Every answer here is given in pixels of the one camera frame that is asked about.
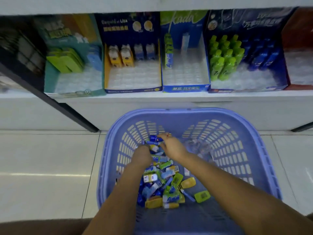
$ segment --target green plastic bottle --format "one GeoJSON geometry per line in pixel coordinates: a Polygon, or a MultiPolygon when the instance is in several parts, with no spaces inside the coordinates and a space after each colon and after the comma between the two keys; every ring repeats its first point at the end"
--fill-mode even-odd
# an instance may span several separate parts
{"type": "Polygon", "coordinates": [[[217,38],[216,35],[212,35],[212,37],[211,37],[211,39],[209,41],[209,47],[212,47],[213,43],[216,42],[216,38],[217,38]]]}
{"type": "Polygon", "coordinates": [[[221,51],[222,53],[226,53],[227,50],[229,49],[229,45],[230,45],[230,42],[229,41],[225,41],[223,46],[221,47],[221,51]]]}
{"type": "Polygon", "coordinates": [[[236,59],[235,65],[236,66],[239,65],[239,63],[241,63],[241,60],[244,57],[244,53],[245,53],[245,49],[244,48],[236,49],[236,52],[235,52],[235,59],[236,59]]]}
{"type": "Polygon", "coordinates": [[[225,81],[229,79],[229,75],[236,71],[235,67],[236,59],[234,57],[230,58],[228,62],[225,63],[225,66],[221,72],[221,74],[218,76],[218,78],[221,81],[225,81]]]}
{"type": "Polygon", "coordinates": [[[230,39],[230,48],[234,47],[234,43],[238,40],[238,35],[234,34],[234,36],[230,39]]]}
{"type": "Polygon", "coordinates": [[[218,76],[220,75],[221,71],[223,70],[224,61],[225,61],[225,59],[223,57],[219,57],[218,60],[212,64],[212,68],[211,68],[212,70],[211,70],[211,74],[210,74],[211,81],[217,80],[218,76]]]}
{"type": "Polygon", "coordinates": [[[213,43],[212,47],[210,48],[209,55],[213,55],[218,50],[218,42],[213,43]]]}
{"type": "Polygon", "coordinates": [[[226,53],[223,54],[223,57],[225,58],[225,62],[229,62],[229,59],[233,56],[233,50],[228,49],[226,53]]]}
{"type": "Polygon", "coordinates": [[[237,49],[239,49],[241,47],[241,41],[236,41],[234,44],[233,44],[233,51],[236,52],[237,49]]]}
{"type": "Polygon", "coordinates": [[[222,51],[220,49],[215,51],[215,53],[212,55],[212,58],[210,59],[210,68],[215,62],[217,62],[217,60],[221,57],[221,55],[222,55],[222,51]]]}
{"type": "Polygon", "coordinates": [[[224,42],[225,41],[227,41],[227,35],[223,35],[222,37],[221,37],[221,39],[219,40],[219,47],[221,48],[222,46],[223,46],[223,44],[224,44],[224,42]]]}

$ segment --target display box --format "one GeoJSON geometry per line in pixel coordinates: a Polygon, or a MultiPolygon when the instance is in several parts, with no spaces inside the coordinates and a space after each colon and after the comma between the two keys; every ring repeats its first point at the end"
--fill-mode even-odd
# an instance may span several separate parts
{"type": "Polygon", "coordinates": [[[163,92],[208,90],[208,54],[202,35],[206,14],[206,10],[160,12],[163,92]]]}
{"type": "Polygon", "coordinates": [[[37,16],[34,24],[48,46],[47,59],[53,52],[53,61],[49,59],[45,66],[44,92],[47,95],[64,98],[106,94],[103,46],[94,15],[37,16]],[[74,62],[72,69],[64,66],[64,61],[72,65],[74,62]]]}
{"type": "Polygon", "coordinates": [[[313,8],[299,7],[281,36],[290,85],[285,90],[313,90],[313,8]]]}
{"type": "MultiPolygon", "coordinates": [[[[222,54],[224,68],[217,79],[211,79],[209,92],[259,92],[287,87],[280,33],[293,11],[294,8],[211,10],[205,28],[207,42],[213,35],[217,40],[227,35],[227,41],[231,43],[231,38],[238,35],[239,48],[245,50],[245,57],[224,78],[226,56],[222,54]]],[[[236,58],[237,50],[234,48],[230,57],[236,58]]]]}
{"type": "Polygon", "coordinates": [[[158,12],[96,14],[107,93],[162,91],[158,12]]]}

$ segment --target green bottle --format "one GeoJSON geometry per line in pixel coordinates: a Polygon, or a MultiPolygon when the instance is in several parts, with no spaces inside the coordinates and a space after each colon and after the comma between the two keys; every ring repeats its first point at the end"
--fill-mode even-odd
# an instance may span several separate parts
{"type": "Polygon", "coordinates": [[[244,48],[236,49],[236,52],[235,52],[235,59],[236,59],[235,65],[236,66],[239,65],[239,63],[241,63],[241,60],[244,57],[244,53],[245,53],[245,49],[244,48]]]}
{"type": "Polygon", "coordinates": [[[216,42],[216,35],[212,35],[210,41],[209,41],[209,47],[212,47],[213,43],[216,42]]]}
{"type": "Polygon", "coordinates": [[[220,57],[220,58],[218,58],[217,61],[215,61],[212,64],[212,70],[211,70],[211,74],[210,74],[211,81],[216,81],[217,80],[217,78],[218,78],[219,74],[221,73],[223,67],[224,67],[224,58],[220,57]]]}
{"type": "Polygon", "coordinates": [[[222,54],[222,51],[220,49],[215,51],[215,53],[212,55],[212,58],[210,59],[210,68],[221,57],[221,54],[222,54]]]}
{"type": "Polygon", "coordinates": [[[229,62],[229,59],[233,56],[233,50],[228,49],[226,53],[223,54],[223,57],[225,58],[225,62],[229,62]]]}
{"type": "Polygon", "coordinates": [[[221,47],[221,51],[222,53],[226,53],[227,50],[229,49],[229,45],[230,45],[230,42],[229,41],[225,41],[223,46],[221,47]]]}
{"type": "Polygon", "coordinates": [[[218,50],[218,42],[213,43],[212,47],[210,48],[209,55],[213,55],[218,50]]]}
{"type": "Polygon", "coordinates": [[[239,49],[240,47],[241,47],[241,41],[236,41],[236,42],[233,44],[232,49],[234,50],[234,52],[236,52],[236,49],[239,49]]]}
{"type": "Polygon", "coordinates": [[[236,71],[235,62],[236,59],[232,57],[228,62],[225,63],[225,66],[218,77],[221,81],[229,79],[229,75],[236,71]]]}
{"type": "Polygon", "coordinates": [[[234,43],[238,40],[238,35],[234,34],[234,36],[230,39],[230,48],[234,47],[234,43]]]}
{"type": "Polygon", "coordinates": [[[224,44],[224,42],[227,41],[227,35],[223,35],[221,39],[219,40],[219,47],[221,48],[224,44]]]}

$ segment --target hand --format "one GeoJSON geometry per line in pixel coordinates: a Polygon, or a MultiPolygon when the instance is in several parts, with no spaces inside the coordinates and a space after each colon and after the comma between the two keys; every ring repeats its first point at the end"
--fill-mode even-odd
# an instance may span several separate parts
{"type": "Polygon", "coordinates": [[[140,145],[134,152],[131,163],[147,168],[152,163],[152,157],[147,145],[140,145]]]}
{"type": "Polygon", "coordinates": [[[161,143],[160,147],[170,159],[181,162],[181,159],[189,154],[185,146],[170,133],[163,133],[158,135],[158,137],[164,140],[164,143],[161,143]]]}

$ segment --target tiled floor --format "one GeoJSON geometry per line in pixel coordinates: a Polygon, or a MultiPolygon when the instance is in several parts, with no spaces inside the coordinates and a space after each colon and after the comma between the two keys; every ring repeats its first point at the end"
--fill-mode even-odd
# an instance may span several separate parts
{"type": "MultiPolygon", "coordinates": [[[[313,212],[313,135],[260,133],[267,134],[262,139],[284,202],[313,212]]],[[[0,132],[0,222],[93,217],[104,140],[105,134],[0,132]]]]}

